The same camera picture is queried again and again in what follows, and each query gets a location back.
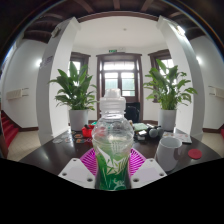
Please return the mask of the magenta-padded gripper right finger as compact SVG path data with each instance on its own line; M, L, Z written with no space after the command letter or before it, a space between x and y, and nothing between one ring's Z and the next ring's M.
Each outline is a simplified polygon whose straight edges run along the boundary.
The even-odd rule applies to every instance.
M146 159L132 148L128 162L128 175L132 189L140 188L166 176L154 158Z

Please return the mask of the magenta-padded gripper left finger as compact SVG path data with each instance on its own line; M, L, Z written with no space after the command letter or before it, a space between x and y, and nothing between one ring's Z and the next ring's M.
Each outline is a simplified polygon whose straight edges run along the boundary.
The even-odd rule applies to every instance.
M97 173L97 159L94 149L91 148L80 158L72 158L59 173L59 177L78 186L94 189Z

